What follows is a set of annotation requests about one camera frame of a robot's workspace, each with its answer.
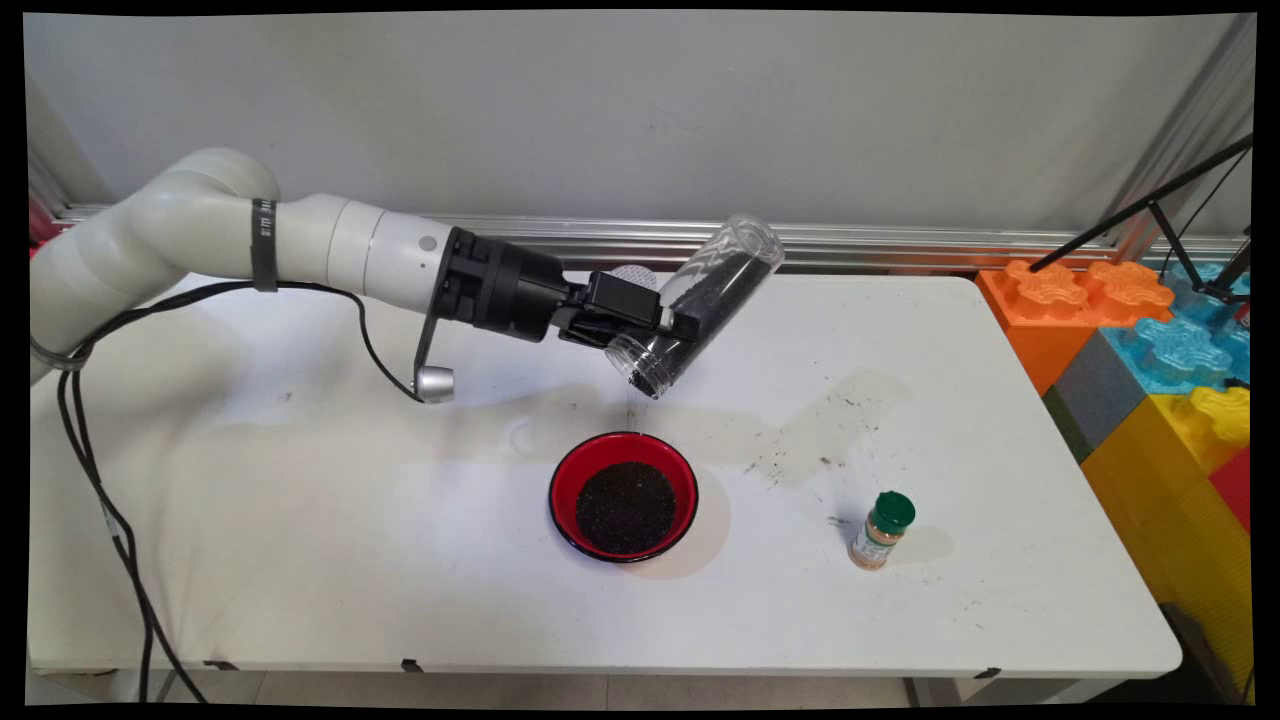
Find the floor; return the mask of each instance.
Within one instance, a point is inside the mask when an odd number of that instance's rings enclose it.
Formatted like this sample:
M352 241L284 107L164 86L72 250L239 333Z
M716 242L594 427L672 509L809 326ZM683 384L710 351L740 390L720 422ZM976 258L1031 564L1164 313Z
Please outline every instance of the floor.
M163 702L192 702L182 682ZM708 678L671 675L462 675L416 673L192 671L218 703L472 710L815 710L908 707L893 678ZM113 697L114 674L49 675L96 700ZM119 692L119 682L115 683Z

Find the silver knob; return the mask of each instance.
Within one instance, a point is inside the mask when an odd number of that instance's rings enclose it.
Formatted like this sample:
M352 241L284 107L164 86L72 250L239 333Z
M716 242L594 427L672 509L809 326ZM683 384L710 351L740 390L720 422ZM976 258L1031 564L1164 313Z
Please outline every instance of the silver knob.
M453 370L422 365L413 375L413 392L422 402L433 405L453 400Z

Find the white table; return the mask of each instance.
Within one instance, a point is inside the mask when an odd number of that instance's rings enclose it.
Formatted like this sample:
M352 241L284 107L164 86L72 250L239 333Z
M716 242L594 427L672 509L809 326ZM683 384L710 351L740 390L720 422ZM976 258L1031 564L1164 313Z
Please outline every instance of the white table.
M369 305L375 346L407 378L421 318ZM410 402L366 356L349 301L302 291L225 295L99 347L84 373L93 446L184 661L998 667L1097 687L1180 661L966 281L774 277L659 401L602 352L554 337L445 322L431 360L457 369L451 405ZM136 667L138 612L55 382L31 391L32 661ZM621 429L671 442L701 489L680 544L631 566L580 555L547 509L564 452ZM886 489L919 515L869 573L846 546Z

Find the red bowl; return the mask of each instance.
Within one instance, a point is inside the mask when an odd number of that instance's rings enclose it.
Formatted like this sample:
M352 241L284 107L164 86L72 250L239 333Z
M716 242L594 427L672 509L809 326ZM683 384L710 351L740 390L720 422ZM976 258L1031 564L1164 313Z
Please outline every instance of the red bowl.
M600 470L618 462L653 465L667 475L676 495L676 519L666 537L649 550L634 555L604 552L593 546L577 527L577 496L582 492L582 486ZM698 514L698 479L694 478L689 461L660 439L640 433L605 433L579 445L561 460L552 475L548 502L556 529L580 552L608 562L637 562L667 552L689 532L694 515Z

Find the black rim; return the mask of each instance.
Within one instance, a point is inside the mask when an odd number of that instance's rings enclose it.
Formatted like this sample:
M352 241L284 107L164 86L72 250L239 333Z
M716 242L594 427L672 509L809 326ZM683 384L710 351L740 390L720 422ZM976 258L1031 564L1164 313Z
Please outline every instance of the black rim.
M594 550L591 550L589 547L582 547L581 544L579 544L577 541L575 541L572 538L572 536L570 536L568 532L564 530L564 528L561 525L559 520L556 518L556 503L552 500L553 496L554 496L554 492L556 492L556 478L559 477L561 465L563 465L564 461L568 460L570 455L573 455L575 452L577 452L577 448L580 448L584 445L591 442L593 439L598 439L598 438L602 438L602 437L605 437L605 436L643 436L643 434L645 434L645 433L636 433L636 432L631 432L631 430L616 430L616 432L611 432L611 433L600 433L598 436L589 437L589 438L584 439L582 442L575 445L573 450L570 450L568 452L566 452L564 457L561 457L561 461L556 464L556 470L552 471L552 482L547 486L547 511L552 514L552 523L556 524L556 529L559 530L561 537L564 538L564 541L568 542L571 546L573 546L573 550L581 552L582 555L586 555L588 557L594 557L596 560L603 560L605 562L617 562L620 565L621 564L626 564L626 562L640 562L641 560L649 560L652 557L658 557L663 552L667 552L672 547L676 547L676 543L680 542L681 538L684 538L685 534L689 533L689 528L692 528L694 527L694 520L698 519L698 502L701 498L701 493L698 492L698 474L694 473L694 466L689 464L689 459L685 457L685 455L682 452L680 452L678 450L676 450L669 442L667 442L667 441L664 441L664 439L662 439L660 437L657 437L657 436L646 436L646 437L652 437L653 439L655 439L655 441L660 442L662 445L666 445L667 447L669 447L671 451L675 452L676 456L678 456L685 462L685 466L689 468L689 477L694 480L694 507L692 507L692 511L689 514L689 523L685 525L684 530L680 530L678 536L671 538L671 542L668 542L666 544L662 544L662 546L658 546L657 548L654 548L652 552L649 552L646 555L637 555L636 557L613 557L613 556L609 556L609 555L600 555L599 552L595 552Z

